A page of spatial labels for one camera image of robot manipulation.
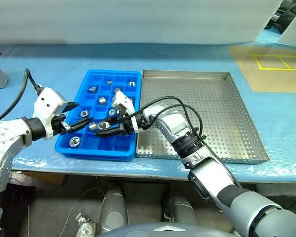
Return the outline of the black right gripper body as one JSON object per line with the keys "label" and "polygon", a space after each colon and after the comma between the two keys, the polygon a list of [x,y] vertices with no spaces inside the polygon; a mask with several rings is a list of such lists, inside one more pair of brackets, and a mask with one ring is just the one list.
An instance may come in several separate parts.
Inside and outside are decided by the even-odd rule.
{"label": "black right gripper body", "polygon": [[129,114],[124,110],[118,110],[118,123],[119,131],[118,135],[130,135],[134,133],[132,121],[128,118]]}

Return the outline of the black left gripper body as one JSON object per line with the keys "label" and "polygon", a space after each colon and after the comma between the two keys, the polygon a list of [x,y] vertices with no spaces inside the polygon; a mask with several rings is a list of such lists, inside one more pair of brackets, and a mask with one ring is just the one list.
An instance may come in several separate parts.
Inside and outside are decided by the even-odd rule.
{"label": "black left gripper body", "polygon": [[53,117],[51,121],[53,135],[64,135],[71,130],[71,127],[65,122],[65,119],[66,116],[64,114]]}

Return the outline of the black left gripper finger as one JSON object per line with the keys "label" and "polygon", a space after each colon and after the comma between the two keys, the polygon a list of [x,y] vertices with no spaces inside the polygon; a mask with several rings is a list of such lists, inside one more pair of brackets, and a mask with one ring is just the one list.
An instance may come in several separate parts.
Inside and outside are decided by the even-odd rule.
{"label": "black left gripper finger", "polygon": [[71,111],[72,109],[76,108],[77,106],[79,106],[79,103],[77,103],[77,102],[68,102],[66,104],[66,106],[64,107],[63,112]]}
{"label": "black left gripper finger", "polygon": [[67,133],[75,133],[79,131],[85,128],[91,121],[92,121],[92,118],[83,118],[77,123],[70,125]]}

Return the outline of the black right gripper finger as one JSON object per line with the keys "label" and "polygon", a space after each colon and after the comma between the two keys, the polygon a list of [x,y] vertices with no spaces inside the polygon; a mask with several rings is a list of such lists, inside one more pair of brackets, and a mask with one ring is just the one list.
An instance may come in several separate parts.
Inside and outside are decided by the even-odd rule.
{"label": "black right gripper finger", "polygon": [[109,136],[116,136],[116,135],[124,135],[125,129],[123,127],[110,127],[99,130],[96,135],[99,137],[109,137]]}
{"label": "black right gripper finger", "polygon": [[98,126],[112,126],[119,123],[119,119],[117,117],[106,118],[103,121],[98,123]]}

